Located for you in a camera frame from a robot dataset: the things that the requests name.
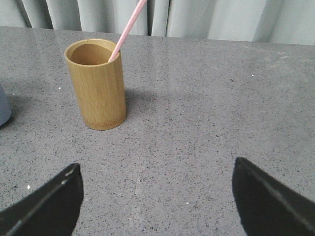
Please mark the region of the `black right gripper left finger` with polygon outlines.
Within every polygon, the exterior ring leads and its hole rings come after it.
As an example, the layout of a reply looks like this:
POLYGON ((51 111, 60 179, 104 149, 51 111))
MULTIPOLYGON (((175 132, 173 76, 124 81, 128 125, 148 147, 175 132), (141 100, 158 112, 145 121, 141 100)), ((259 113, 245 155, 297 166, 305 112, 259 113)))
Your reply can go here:
POLYGON ((80 165, 73 163, 0 213, 2 236, 70 236, 83 201, 80 165))

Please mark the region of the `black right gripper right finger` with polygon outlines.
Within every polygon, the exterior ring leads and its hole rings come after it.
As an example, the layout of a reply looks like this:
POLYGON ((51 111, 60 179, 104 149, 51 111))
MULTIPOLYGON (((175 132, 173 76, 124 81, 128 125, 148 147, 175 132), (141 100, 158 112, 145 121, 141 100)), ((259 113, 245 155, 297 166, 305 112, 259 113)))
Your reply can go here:
POLYGON ((315 204, 238 157, 232 192, 241 224, 249 236, 313 236, 315 204))

